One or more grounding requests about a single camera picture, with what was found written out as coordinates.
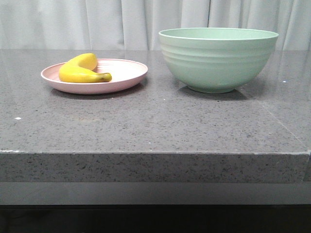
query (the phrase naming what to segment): white curtain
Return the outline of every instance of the white curtain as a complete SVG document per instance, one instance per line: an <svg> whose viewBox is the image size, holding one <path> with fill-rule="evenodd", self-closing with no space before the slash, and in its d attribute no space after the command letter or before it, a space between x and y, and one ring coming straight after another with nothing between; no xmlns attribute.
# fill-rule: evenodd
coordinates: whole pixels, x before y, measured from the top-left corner
<svg viewBox="0 0 311 233"><path fill-rule="evenodd" d="M310 50L311 0L0 0L1 49L159 50L158 32L236 27Z"/></svg>

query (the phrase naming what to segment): plate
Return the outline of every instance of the plate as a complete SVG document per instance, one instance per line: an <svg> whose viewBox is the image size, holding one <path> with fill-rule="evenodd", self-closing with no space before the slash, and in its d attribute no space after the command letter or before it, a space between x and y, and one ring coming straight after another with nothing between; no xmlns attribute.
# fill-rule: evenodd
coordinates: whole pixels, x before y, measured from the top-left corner
<svg viewBox="0 0 311 233"><path fill-rule="evenodd" d="M65 63L59 63L41 71L41 77L53 88L74 94L104 94L122 91L140 83L147 74L146 65L123 59L97 59L97 73L111 73L107 83L67 83L59 80L58 71Z"/></svg>

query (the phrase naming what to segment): mint green bowl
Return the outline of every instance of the mint green bowl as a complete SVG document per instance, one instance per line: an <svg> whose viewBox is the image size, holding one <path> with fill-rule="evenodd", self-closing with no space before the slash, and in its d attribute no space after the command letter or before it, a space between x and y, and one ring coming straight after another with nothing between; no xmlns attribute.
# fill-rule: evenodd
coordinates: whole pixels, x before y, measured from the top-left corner
<svg viewBox="0 0 311 233"><path fill-rule="evenodd" d="M180 28L159 32L171 73L189 88L225 93L254 79L266 65L278 34L238 28Z"/></svg>

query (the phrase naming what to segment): quartz surface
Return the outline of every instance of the quartz surface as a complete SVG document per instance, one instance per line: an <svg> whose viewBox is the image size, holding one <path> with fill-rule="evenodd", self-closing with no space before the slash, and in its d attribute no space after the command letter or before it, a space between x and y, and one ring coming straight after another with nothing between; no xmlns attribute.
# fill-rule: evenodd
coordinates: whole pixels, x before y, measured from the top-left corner
<svg viewBox="0 0 311 233"><path fill-rule="evenodd" d="M311 181L311 53L276 51L252 82L192 91L160 51L92 51L148 66L102 95L48 86L44 68L83 50L0 50L0 182Z"/></svg>

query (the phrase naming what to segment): yellow banana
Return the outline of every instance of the yellow banana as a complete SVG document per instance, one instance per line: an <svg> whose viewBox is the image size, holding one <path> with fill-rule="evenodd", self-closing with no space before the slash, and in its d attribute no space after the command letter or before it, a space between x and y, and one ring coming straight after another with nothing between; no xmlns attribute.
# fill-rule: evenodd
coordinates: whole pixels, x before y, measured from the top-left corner
<svg viewBox="0 0 311 233"><path fill-rule="evenodd" d="M110 73L96 73L97 58L93 53L84 53L76 56L59 69L59 79L68 83L100 83L109 82Z"/></svg>

